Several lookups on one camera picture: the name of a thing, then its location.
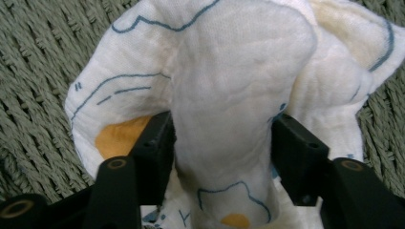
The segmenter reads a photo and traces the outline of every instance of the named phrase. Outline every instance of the black mechanical part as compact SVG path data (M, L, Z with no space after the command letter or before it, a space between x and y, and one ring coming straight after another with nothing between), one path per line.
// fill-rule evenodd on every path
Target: black mechanical part
M175 129L169 112L152 117L130 156L136 163L140 205L161 205L173 167Z
M46 200L37 194L24 194L0 204L0 228L41 228Z
M90 201L93 186L83 189L48 207L42 228L81 228Z
M273 123L272 163L295 205L316 205L328 153L328 146L291 116L283 114Z
M366 164L337 158L325 175L321 217L326 229L405 228L405 209Z
M100 165L84 229L141 229L135 171L135 162L128 156L116 156Z

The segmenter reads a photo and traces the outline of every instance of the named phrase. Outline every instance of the white absorbent material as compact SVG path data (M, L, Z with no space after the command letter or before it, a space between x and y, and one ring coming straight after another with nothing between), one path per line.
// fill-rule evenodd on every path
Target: white absorbent material
M401 64L404 38L347 0L142 0L69 90L76 150L96 177L103 128L171 111L175 167L145 225L322 228L318 208L292 206L272 178L271 124L286 112L330 158L362 160L355 114Z

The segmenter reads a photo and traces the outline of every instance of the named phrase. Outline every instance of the yellow stain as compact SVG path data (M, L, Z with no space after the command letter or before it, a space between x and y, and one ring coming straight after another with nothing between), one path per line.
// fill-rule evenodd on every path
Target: yellow stain
M152 116L143 116L106 126L96 137L95 145L104 159L127 156Z
M247 229L250 226L249 219L242 214L229 214L221 220L221 223L239 229Z

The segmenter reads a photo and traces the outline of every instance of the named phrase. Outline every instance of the woven wicker surface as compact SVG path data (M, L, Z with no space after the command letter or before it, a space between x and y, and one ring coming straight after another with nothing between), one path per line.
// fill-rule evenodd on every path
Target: woven wicker surface
M75 154L63 102L102 34L136 2L0 0L0 200L39 193L55 202L93 183ZM364 5L405 26L402 1ZM403 197L404 95L402 66L358 114L366 162Z

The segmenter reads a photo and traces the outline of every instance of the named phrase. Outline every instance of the blue outline drawing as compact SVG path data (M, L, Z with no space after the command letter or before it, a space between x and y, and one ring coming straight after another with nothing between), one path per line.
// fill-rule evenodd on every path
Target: blue outline drawing
M182 223L184 224L184 227L187 228L187 224L185 224L185 221L190 217L191 213L188 213L187 215L183 216L181 210L179 209L179 213L182 219Z
M149 223L155 223L156 221L159 220L159 212L158 210L154 210L151 213L149 213L148 215L144 216L142 218L143 222L149 222Z
M350 102L352 102L352 101L355 99L355 97L358 95L358 93L360 92L360 88L361 88L361 85L358 86L358 88L357 88L357 90L355 91L354 95L352 96Z
M164 75L162 73L147 73L147 74L119 74L116 75L114 77L111 78L107 78L104 81L102 81L91 93L90 95L77 107L77 109L74 112L74 115L71 118L71 122L72 122L72 128L74 126L74 119L77 115L77 113L89 102L89 100L95 95L96 92L98 92L100 90L100 88L102 88L103 86L105 86L106 84L110 83L113 80L117 80L117 79L121 79L121 78L136 78L136 77L155 77L155 76L161 76L167 79L171 79L171 77ZM103 100L99 101L97 103L97 105L100 105L101 103L107 101L108 99L110 99L111 97L106 97Z
M233 188L233 187L235 187L235 186L237 186L237 185L241 185L241 184L244 185L244 187L246 188L248 198L249 198L252 202L254 202L254 203L258 204L259 206L261 206L261 207L267 212L267 223L269 223L269 222L271 221L271 213L270 213L270 210L267 208L267 206L266 206L263 202L261 202L261 201L258 200L257 198L254 198L254 197L250 194L249 187L247 187L247 184L244 183L243 181L238 181L238 182L236 182L236 183L234 183L234 184L231 184L231 185L227 186L226 188L220 189L220 190L207 190L207 189L202 189L202 188L200 188L200 189L197 191L197 198L198 198L198 200L199 200L200 209L203 210L203 201L202 201L202 197L201 197L202 193L207 193L207 194L222 193L222 192L226 192L226 191L228 191L229 189L231 189L231 188Z
M75 84L75 90L78 92L78 90L80 90L81 89L81 83L80 82L77 82L76 84Z
M283 115L283 111L286 108L286 106L287 106L287 103L283 103L280 106L280 110L279 110L280 112L276 116L269 118L267 123L274 122L275 120L279 119L281 117L281 115Z
M171 27L170 25L161 23L160 21L152 21L152 20L149 20L149 19L147 19L147 18L145 18L145 17L139 15L139 16L137 17L137 19L135 20L135 22L134 22L129 28L124 29L124 30L119 30L119 29L117 29L116 26L114 26L114 24L113 24L113 26L111 27L111 29L112 29L113 31L115 31L116 33L126 33L126 32L128 32L128 31L132 31L134 28L136 28L137 25L138 25L140 22L144 22L144 23L149 24L149 25L152 25L152 26L153 26L153 25L160 26L160 27L165 28L165 29L168 29L168 30L170 30L170 31L184 31L185 29L187 29L187 28L189 28L190 26L192 26L192 25L197 21L197 19L198 19L201 15L203 15L205 12L207 12L208 10L210 10L211 8L213 8L213 7L214 7L218 2L220 2L220 1L221 1L221 0L215 0L213 3L209 4L208 6L205 6L205 7L202 8L200 11L198 11L198 12L196 13L196 15L194 15L194 17L191 19L191 21L189 21L188 23L182 25L182 26L179 27L179 28L173 28L173 27Z
M395 45L395 37L394 37L394 31L393 31L393 26L388 20L385 20L387 30L388 30L388 49L387 51L376 60L376 63L369 69L369 71L372 73L375 70L377 70L381 65L384 64L385 61L387 61L391 55L393 54L394 51L394 45Z
M124 89L124 90L118 90L114 92L114 94L124 94L124 93L129 93L132 91L139 91L139 90L150 90L152 87L138 87L138 88L130 88L130 89ZM97 102L97 106L101 105L102 103L106 102L110 98L112 98L112 95L107 96L106 98L102 99L101 101Z

